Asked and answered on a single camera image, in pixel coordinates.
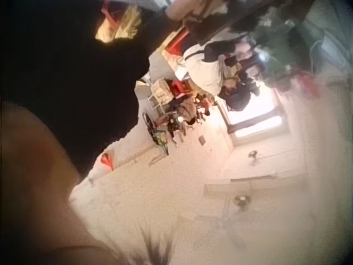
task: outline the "dark clothing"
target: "dark clothing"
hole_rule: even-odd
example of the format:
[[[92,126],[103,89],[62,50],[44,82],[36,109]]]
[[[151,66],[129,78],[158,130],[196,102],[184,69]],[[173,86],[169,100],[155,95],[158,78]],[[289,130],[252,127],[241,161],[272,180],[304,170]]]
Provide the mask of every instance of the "dark clothing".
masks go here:
[[[238,43],[244,38],[244,35],[241,35],[232,40],[222,40],[222,41],[214,41],[205,46],[205,48],[201,51],[197,51],[196,54],[204,53],[205,58],[204,62],[215,62],[218,60],[219,55],[231,54],[235,51],[235,43]],[[193,38],[190,34],[183,40],[180,45],[181,54],[187,51],[188,48],[198,44],[196,39]]]
[[[180,107],[180,104],[186,100],[190,98],[189,95],[183,95],[180,98],[173,98],[169,103],[168,103],[168,110],[167,112],[172,112],[174,110],[176,110],[178,107]]]
[[[137,124],[136,80],[178,25],[156,14],[133,40],[94,38],[96,0],[17,0],[7,5],[1,99],[48,126],[85,177],[97,155]]]
[[[222,87],[218,96],[226,101],[231,110],[236,112],[244,110],[251,99],[250,89],[244,84],[240,84],[240,86],[230,95],[228,95],[225,92],[225,88]]]
[[[205,46],[204,62],[218,61],[219,55],[231,54],[236,49],[234,41],[215,41]]]

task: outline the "person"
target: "person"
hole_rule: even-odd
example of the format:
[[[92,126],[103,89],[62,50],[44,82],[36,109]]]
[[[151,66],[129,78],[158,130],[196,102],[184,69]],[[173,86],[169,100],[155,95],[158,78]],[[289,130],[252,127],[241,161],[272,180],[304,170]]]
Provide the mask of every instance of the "person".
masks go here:
[[[8,3],[1,100],[45,123],[84,178],[105,147],[137,124],[133,89],[149,55],[199,1],[177,0],[134,39],[108,44],[94,38],[101,1]]]
[[[199,45],[191,36],[187,36],[181,43],[181,53],[185,60],[185,67],[190,78],[201,89],[216,96],[221,91],[222,86],[234,86],[231,78],[224,78],[223,69],[218,60],[220,55],[232,54],[234,61],[245,60],[252,56],[251,46],[242,41],[244,36],[234,40],[214,41]]]
[[[99,1],[5,2],[2,264],[169,263],[170,241],[160,250],[148,232],[147,253],[110,250],[75,216],[68,198],[95,154],[137,123],[135,82],[148,70],[148,55],[194,4],[176,0],[135,39],[106,45],[94,38]]]
[[[258,55],[251,51],[252,46],[244,40],[245,37],[240,36],[201,46],[189,36],[181,45],[190,78],[201,89],[224,99],[235,111],[242,111],[247,106],[251,92],[258,93],[250,83],[260,62]],[[226,55],[224,62],[219,60],[220,55]]]

